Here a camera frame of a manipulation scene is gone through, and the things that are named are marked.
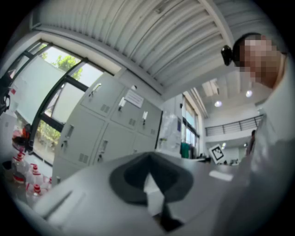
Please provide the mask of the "tall white plastic-wrapped appliance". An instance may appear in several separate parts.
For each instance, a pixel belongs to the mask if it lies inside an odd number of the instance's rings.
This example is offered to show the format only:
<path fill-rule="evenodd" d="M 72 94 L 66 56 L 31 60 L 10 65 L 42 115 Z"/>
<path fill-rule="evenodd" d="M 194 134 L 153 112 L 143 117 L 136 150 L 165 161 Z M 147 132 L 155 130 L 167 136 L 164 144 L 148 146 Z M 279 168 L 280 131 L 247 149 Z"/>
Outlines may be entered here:
<path fill-rule="evenodd" d="M 177 118 L 180 118 L 183 122 L 182 105 L 183 95 L 179 94 L 167 100 L 161 106 L 163 113 L 157 150 L 176 158 L 181 157 L 182 132 L 177 130 Z"/>

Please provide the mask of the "green hanging garment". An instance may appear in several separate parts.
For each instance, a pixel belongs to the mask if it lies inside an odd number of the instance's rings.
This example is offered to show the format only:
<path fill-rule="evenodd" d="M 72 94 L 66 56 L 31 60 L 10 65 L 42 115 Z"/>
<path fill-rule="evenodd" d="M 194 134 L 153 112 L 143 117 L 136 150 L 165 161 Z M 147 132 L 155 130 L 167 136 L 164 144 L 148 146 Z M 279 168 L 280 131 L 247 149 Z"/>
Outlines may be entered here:
<path fill-rule="evenodd" d="M 182 158 L 188 159 L 189 158 L 189 151 L 190 151 L 190 145 L 182 142 L 180 147 L 180 154 Z"/>

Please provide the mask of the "black-framed window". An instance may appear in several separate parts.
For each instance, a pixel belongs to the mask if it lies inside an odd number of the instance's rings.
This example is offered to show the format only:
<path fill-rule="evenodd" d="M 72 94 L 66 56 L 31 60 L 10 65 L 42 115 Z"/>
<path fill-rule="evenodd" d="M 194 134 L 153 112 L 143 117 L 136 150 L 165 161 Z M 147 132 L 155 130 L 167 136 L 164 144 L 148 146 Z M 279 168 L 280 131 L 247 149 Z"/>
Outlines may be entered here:
<path fill-rule="evenodd" d="M 17 151 L 12 138 L 31 125 L 28 152 L 51 165 L 70 113 L 104 72 L 87 58 L 42 40 L 0 78 L 0 162 Z"/>

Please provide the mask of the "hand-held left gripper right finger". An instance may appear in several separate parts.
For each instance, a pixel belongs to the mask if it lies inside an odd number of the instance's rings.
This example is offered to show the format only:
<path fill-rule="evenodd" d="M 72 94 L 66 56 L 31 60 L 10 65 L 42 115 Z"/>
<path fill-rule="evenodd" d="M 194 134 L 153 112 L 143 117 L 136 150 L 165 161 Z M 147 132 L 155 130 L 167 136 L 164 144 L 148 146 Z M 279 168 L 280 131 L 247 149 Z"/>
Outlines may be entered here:
<path fill-rule="evenodd" d="M 193 176 L 189 171 L 157 154 L 150 155 L 149 170 L 164 197 L 160 226 L 167 232 L 173 231 L 183 223 L 172 217 L 168 204 L 185 198 L 192 188 Z"/>

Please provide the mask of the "person's grey shirt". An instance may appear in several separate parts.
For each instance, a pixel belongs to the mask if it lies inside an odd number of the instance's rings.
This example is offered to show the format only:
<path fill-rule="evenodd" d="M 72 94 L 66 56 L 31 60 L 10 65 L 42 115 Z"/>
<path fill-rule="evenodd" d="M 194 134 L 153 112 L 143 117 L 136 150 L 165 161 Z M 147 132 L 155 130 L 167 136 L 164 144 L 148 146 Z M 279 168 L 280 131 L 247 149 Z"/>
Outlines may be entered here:
<path fill-rule="evenodd" d="M 277 210 L 295 176 L 295 61 L 287 58 L 282 81 L 263 105 L 265 115 L 241 179 L 220 210 L 215 232 L 249 236 Z"/>

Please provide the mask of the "red bucket of tools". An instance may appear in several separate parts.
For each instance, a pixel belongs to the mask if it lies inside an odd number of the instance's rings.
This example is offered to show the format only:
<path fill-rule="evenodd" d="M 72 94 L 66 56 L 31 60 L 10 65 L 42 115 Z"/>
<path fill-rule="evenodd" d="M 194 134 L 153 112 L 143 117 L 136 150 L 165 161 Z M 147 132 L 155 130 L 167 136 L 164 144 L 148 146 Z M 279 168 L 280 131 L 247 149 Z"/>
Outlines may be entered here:
<path fill-rule="evenodd" d="M 13 147 L 15 147 L 18 151 L 26 152 L 29 147 L 30 134 L 31 125 L 26 124 L 23 127 L 21 134 L 12 138 Z"/>

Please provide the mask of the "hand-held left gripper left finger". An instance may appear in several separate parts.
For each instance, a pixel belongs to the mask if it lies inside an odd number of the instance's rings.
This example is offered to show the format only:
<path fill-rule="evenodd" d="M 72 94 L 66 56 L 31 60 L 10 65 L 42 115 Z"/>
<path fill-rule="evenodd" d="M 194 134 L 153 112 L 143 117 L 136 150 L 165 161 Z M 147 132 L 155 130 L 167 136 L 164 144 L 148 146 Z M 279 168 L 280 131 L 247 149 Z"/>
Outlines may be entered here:
<path fill-rule="evenodd" d="M 150 153 L 143 153 L 133 160 L 116 167 L 110 174 L 110 186 L 124 202 L 147 205 L 144 185 L 150 173 Z"/>

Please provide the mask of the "ceiling air vent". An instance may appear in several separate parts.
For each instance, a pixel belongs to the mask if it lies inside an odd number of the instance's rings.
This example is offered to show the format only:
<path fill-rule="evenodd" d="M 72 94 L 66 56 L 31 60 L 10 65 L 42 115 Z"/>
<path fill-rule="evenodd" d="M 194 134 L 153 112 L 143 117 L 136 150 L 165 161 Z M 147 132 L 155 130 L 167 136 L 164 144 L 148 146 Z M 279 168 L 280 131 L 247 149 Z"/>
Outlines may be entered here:
<path fill-rule="evenodd" d="M 219 85 L 216 78 L 203 83 L 202 87 L 207 97 L 219 95 Z"/>

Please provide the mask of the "black balcony railing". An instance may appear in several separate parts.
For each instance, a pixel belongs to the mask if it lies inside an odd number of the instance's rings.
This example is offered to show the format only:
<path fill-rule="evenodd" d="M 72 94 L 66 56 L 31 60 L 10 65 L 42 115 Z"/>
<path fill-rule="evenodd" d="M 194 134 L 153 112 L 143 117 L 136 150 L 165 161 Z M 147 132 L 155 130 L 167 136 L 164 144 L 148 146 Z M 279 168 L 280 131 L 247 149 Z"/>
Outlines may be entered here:
<path fill-rule="evenodd" d="M 236 133 L 244 130 L 254 130 L 259 126 L 262 118 L 263 115 L 259 115 L 256 117 L 247 118 L 228 124 L 206 127 L 206 136 L 217 136 L 229 133 Z"/>

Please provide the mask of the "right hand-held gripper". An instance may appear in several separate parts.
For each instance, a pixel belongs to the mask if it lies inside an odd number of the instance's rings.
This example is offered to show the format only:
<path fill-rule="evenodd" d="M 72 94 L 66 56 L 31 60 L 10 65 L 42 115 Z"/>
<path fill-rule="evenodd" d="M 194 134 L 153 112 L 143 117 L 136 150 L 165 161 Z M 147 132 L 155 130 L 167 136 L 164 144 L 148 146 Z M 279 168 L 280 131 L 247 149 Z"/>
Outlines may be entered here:
<path fill-rule="evenodd" d="M 223 153 L 222 147 L 219 144 L 209 148 L 209 154 L 215 164 L 218 165 L 225 162 L 225 155 Z"/>

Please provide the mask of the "clear jug with red label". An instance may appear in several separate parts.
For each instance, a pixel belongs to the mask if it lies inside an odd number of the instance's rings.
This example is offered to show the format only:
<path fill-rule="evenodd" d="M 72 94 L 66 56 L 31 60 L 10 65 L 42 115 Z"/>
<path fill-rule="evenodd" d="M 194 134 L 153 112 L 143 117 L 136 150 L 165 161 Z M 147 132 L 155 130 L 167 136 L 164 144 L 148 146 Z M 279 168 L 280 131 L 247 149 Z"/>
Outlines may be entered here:
<path fill-rule="evenodd" d="M 26 174 L 30 167 L 24 157 L 25 154 L 23 152 L 19 152 L 16 156 L 12 157 L 12 177 L 19 184 L 26 182 Z"/>

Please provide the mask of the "white paper notice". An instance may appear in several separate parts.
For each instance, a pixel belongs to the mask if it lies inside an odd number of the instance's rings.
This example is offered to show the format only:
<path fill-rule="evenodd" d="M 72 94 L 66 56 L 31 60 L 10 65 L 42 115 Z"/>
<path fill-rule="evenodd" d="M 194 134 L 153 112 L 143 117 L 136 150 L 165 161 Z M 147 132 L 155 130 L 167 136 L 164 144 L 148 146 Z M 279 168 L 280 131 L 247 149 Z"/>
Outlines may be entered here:
<path fill-rule="evenodd" d="M 144 102 L 144 98 L 138 95 L 134 90 L 129 89 L 125 95 L 125 100 L 129 103 L 141 108 Z"/>

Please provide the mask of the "grey metal locker cabinet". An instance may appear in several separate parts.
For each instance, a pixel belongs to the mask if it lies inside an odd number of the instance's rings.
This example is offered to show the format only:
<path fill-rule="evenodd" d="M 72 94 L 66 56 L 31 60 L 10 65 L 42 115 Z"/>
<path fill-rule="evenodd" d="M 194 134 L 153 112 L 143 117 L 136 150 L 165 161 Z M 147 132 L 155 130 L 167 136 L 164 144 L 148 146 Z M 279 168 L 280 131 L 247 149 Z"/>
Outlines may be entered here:
<path fill-rule="evenodd" d="M 124 91 L 131 89 L 132 85 L 137 86 L 136 92 L 144 98 L 142 116 L 134 130 L 111 120 Z M 114 76 L 103 73 L 86 90 L 76 106 L 82 105 L 105 120 L 87 166 L 156 149 L 162 110 L 147 99 L 148 92 L 149 89 L 129 70 L 121 70 Z M 87 166 L 77 166 L 65 159 L 54 157 L 52 184 L 57 185 Z"/>

